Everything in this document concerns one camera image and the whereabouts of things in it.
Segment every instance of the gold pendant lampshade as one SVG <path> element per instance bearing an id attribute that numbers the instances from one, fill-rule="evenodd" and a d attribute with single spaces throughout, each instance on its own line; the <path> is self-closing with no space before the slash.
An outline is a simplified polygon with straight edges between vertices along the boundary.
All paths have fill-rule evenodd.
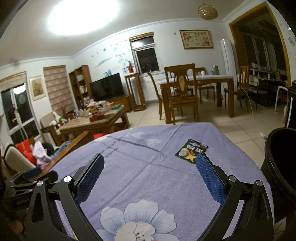
<path id="1" fill-rule="evenodd" d="M 198 14 L 201 16 L 201 18 L 205 20 L 212 20 L 218 17 L 218 11 L 211 5 L 207 5 L 203 2 L 203 5 L 201 5 L 198 8 Z"/>

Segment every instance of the power plug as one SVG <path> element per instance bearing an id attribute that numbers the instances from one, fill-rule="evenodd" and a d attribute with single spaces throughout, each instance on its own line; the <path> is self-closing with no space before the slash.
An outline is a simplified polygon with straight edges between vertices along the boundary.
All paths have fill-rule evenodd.
<path id="1" fill-rule="evenodd" d="M 260 136 L 261 136 L 264 140 L 267 139 L 267 136 L 266 136 L 263 132 L 260 132 Z"/>

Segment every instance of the pink cloth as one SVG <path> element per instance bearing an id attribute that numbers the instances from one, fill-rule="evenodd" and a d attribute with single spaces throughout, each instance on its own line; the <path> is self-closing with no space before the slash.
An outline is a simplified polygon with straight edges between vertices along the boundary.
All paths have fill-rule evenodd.
<path id="1" fill-rule="evenodd" d="M 36 165 L 42 169 L 52 160 L 39 141 L 35 143 L 33 156 L 37 159 Z"/>

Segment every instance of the bookshelf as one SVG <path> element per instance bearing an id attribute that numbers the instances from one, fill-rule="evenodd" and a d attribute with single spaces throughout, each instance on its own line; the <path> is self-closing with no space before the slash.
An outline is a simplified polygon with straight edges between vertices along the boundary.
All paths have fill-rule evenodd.
<path id="1" fill-rule="evenodd" d="M 88 97 L 92 99 L 89 84 L 91 83 L 91 76 L 89 73 L 89 66 L 82 65 L 69 73 L 71 87 L 75 97 L 78 109 L 84 108 L 83 100 Z"/>

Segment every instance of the white wall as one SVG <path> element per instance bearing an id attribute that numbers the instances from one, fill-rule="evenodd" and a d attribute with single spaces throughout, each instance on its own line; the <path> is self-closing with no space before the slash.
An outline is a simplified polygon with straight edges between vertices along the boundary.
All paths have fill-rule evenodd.
<path id="1" fill-rule="evenodd" d="M 249 11 L 250 9 L 254 8 L 255 6 L 263 2 L 265 1 L 264 0 L 246 0 L 223 19 L 223 22 L 225 24 L 225 27 L 228 33 L 228 38 L 231 40 L 232 43 L 234 41 L 233 41 L 229 24 L 233 20 L 237 19 L 239 16 L 243 15 L 245 12 Z M 276 21 L 280 26 L 281 33 L 284 37 L 284 41 L 285 41 L 285 45 L 286 45 L 288 57 L 289 57 L 291 81 L 293 81 L 296 79 L 296 45 L 293 47 L 288 39 L 289 37 L 291 37 L 293 41 L 296 43 L 295 35 L 293 34 L 293 32 L 288 31 L 286 27 L 287 22 L 285 21 L 284 17 L 280 14 L 280 12 L 274 6 L 272 6 L 269 2 L 267 2 L 267 4 L 269 5 L 272 13 L 274 14 Z M 237 55 L 236 55 L 234 44 L 233 44 L 233 50 L 235 52 L 235 58 L 237 62 Z"/>
<path id="2" fill-rule="evenodd" d="M 208 29 L 213 48 L 185 50 L 179 32 L 185 29 Z M 112 74 L 120 73 L 122 82 L 124 82 L 124 73 L 122 70 L 124 65 L 122 63 L 126 59 L 133 61 L 128 38 L 148 32 L 154 32 L 154 41 L 160 59 L 159 64 L 162 74 L 156 75 L 156 80 L 165 78 L 163 67 L 179 64 L 195 63 L 196 67 L 205 67 L 208 71 L 215 64 L 218 65 L 220 73 L 225 74 L 225 65 L 220 44 L 221 39 L 228 37 L 225 25 L 222 21 L 205 21 L 200 19 L 160 21 L 116 33 L 76 54 L 73 58 L 74 67 L 87 64 L 92 81 L 104 78 L 104 73 L 110 69 Z M 124 54 L 122 56 L 123 61 L 119 62 L 120 57 L 116 57 L 118 54 Z M 111 58 L 109 61 L 96 67 L 101 61 L 109 58 Z M 142 81 L 150 81 L 150 78 L 145 77 Z"/>
<path id="3" fill-rule="evenodd" d="M 3 79 L 5 77 L 8 77 L 16 73 L 26 71 L 27 81 L 29 80 L 29 78 L 38 76 L 38 75 L 42 75 L 43 81 L 44 81 L 43 67 L 56 66 L 56 65 L 66 65 L 67 73 L 72 72 L 74 70 L 72 58 L 56 57 L 56 58 L 31 59 L 27 61 L 21 61 L 18 66 L 8 65 L 8 66 L 0 67 L 0 79 Z M 33 106 L 33 112 L 39 127 L 40 127 L 40 118 L 52 111 L 47 91 L 45 91 L 45 93 L 46 93 L 46 96 L 44 98 L 41 98 L 36 101 L 32 101 L 32 98 L 31 98 L 32 93 L 30 91 L 30 98 Z M 0 129 L 0 138 L 1 138 L 1 142 L 4 145 L 6 142 L 12 143 L 12 140 L 8 135 L 8 133 L 9 133 L 8 125 L 5 117 L 3 117 L 1 122 L 1 129 Z"/>

